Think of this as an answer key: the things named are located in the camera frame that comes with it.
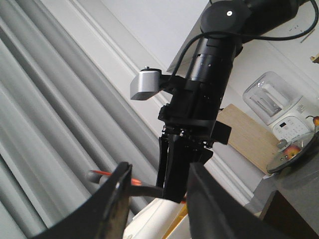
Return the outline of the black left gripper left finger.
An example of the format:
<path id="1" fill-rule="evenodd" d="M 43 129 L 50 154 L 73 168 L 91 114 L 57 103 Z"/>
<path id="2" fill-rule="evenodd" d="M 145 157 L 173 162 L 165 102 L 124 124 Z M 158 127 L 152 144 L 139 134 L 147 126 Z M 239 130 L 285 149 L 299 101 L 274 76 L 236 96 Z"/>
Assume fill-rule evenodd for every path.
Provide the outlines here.
<path id="1" fill-rule="evenodd" d="M 77 210 L 35 239 L 121 239 L 129 214 L 132 165 L 122 162 Z"/>

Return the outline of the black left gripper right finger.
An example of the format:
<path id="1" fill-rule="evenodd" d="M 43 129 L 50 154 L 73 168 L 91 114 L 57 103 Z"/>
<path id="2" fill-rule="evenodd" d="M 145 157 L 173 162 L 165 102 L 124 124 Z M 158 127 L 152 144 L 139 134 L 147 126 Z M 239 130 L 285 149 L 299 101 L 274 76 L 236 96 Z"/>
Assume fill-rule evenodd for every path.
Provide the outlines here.
<path id="1" fill-rule="evenodd" d="M 239 204 L 200 163 L 192 163 L 187 209 L 193 239 L 287 239 Z"/>

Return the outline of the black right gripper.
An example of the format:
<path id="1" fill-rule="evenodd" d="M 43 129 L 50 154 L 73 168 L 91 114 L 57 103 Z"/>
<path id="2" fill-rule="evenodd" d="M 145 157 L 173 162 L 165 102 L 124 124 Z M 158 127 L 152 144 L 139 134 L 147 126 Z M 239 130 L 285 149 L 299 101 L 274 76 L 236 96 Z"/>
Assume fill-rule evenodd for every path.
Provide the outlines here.
<path id="1" fill-rule="evenodd" d="M 156 186 L 163 188 L 163 198 L 176 203 L 183 201 L 191 163 L 205 164 L 213 152 L 206 149 L 214 142 L 227 144 L 231 127 L 216 120 L 226 82 L 200 82 L 173 79 L 161 85 L 172 94 L 170 103 L 164 105 L 158 119 L 165 123 L 169 133 L 159 138 L 159 169 Z"/>

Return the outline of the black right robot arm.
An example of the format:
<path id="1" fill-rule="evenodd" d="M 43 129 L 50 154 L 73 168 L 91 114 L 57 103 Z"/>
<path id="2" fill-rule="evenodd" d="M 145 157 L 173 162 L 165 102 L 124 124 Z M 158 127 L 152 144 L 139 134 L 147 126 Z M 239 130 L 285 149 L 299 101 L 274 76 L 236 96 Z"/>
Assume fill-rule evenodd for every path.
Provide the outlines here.
<path id="1" fill-rule="evenodd" d="M 301 0 L 222 0 L 201 17 L 201 33 L 185 77 L 172 73 L 161 89 L 172 94 L 159 119 L 157 185 L 163 197 L 186 200 L 193 239 L 255 239 L 285 235 L 261 222 L 241 206 L 210 175 L 204 164 L 215 142 L 226 144 L 231 127 L 217 115 L 233 68 L 244 43 L 267 40 L 266 33 L 291 20 Z"/>

